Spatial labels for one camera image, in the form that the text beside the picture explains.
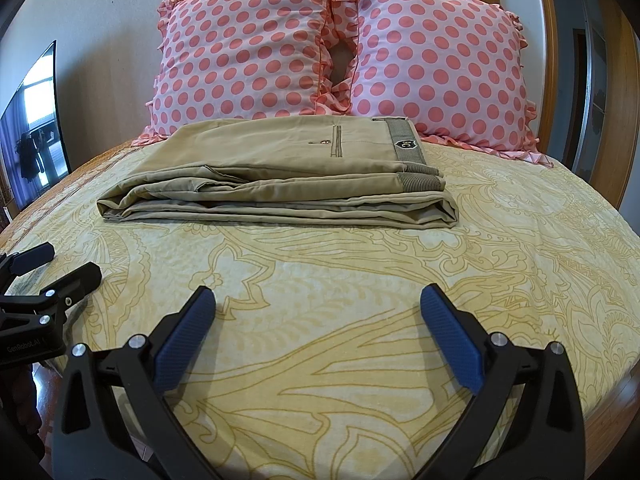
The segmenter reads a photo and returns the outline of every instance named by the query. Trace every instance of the mattress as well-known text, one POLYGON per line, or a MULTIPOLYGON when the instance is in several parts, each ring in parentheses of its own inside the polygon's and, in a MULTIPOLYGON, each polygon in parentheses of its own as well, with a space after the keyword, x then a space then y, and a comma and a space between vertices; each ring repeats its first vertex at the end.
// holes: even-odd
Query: mattress
MULTIPOLYGON (((101 218, 96 197, 157 148, 112 150, 21 215, 4 250, 49 241, 57 256, 10 292, 98 264, 102 285, 65 326, 69 344, 96 351, 212 288, 216 320, 167 399, 224 476, 411 478, 470 398, 422 322, 428 283, 488 332, 536 348, 561 341, 585 416, 638 360, 640 238, 561 164, 424 145, 460 207, 451 229, 101 218)), ((486 456, 515 402, 516 392, 486 456)))

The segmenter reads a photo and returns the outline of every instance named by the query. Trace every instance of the silver screw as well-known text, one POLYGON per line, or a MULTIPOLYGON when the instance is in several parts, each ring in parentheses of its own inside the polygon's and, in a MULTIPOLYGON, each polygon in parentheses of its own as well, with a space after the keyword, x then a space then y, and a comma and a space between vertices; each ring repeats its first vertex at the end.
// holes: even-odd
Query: silver screw
POLYGON ((142 348, 146 342, 146 337, 142 334, 136 334, 129 339, 129 346, 131 348, 142 348))
POLYGON ((76 346, 74 346, 71 349, 71 353, 76 357, 80 357, 81 355, 84 355, 85 352, 86 352, 86 346, 84 346, 84 344, 82 343, 78 343, 76 346))
POLYGON ((551 343, 551 351, 556 355, 562 355, 564 353, 564 346, 558 341, 553 341, 551 343))
POLYGON ((491 334, 491 342, 496 346, 505 346, 509 339, 502 332, 494 332, 491 334))

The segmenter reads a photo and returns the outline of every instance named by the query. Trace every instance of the khaki pants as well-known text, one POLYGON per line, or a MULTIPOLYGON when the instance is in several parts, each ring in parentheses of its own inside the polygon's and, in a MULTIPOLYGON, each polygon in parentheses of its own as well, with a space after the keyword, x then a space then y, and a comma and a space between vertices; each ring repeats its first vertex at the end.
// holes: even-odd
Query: khaki pants
POLYGON ((457 206, 402 119, 295 116, 178 129, 98 200, 109 220, 452 226, 457 206))

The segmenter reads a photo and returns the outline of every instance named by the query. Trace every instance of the pink pillow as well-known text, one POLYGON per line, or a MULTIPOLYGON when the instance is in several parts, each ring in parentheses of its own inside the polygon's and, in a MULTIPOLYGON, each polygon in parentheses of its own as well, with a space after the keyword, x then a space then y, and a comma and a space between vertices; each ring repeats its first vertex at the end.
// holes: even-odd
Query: pink pillow
POLYGON ((479 0, 337 0, 334 13, 354 16, 340 26, 355 53, 334 89, 342 110, 406 116, 429 142, 550 164, 529 128, 514 14, 479 0))
POLYGON ((133 145, 187 123, 335 114, 330 0, 163 0, 162 63, 133 145))

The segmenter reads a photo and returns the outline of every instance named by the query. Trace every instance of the bed sheet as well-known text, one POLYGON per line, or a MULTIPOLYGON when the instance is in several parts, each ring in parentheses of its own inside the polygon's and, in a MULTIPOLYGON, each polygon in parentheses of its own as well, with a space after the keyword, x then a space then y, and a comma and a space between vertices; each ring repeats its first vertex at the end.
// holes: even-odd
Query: bed sheet
POLYGON ((411 478, 469 399, 418 311, 431 282, 488 332, 564 343, 586 416, 638 360, 640 238, 560 164, 424 145, 460 207, 452 229, 104 221, 96 197, 157 147, 75 172, 0 240, 56 248, 13 294, 100 265, 101 287, 65 328, 93 350, 148 333, 199 285, 214 290, 213 327, 167 398, 223 475, 411 478))

